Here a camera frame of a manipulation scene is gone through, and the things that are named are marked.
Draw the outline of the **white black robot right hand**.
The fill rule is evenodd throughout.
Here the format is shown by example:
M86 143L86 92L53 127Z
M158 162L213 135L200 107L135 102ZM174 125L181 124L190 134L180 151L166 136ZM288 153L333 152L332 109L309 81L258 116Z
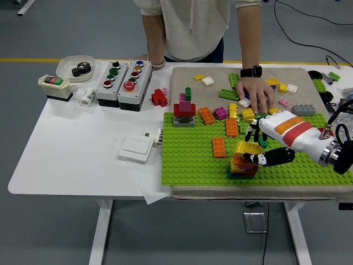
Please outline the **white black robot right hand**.
M259 141L259 131L263 137L270 137L283 145L278 149L243 157L261 166L276 166L290 163L296 152L305 152L311 159L322 166L334 166L338 162L342 147L333 136L322 136L320 130L303 118L287 110L281 110L250 123L245 141L254 133L254 141Z

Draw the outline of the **person's left hand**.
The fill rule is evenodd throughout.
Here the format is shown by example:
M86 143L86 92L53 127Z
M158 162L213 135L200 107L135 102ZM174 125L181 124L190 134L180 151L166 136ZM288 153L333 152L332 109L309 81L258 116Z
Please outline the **person's left hand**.
M243 77L238 81L236 91L240 99L248 92L251 108L255 114L267 113L268 108L274 107L274 90L262 78Z

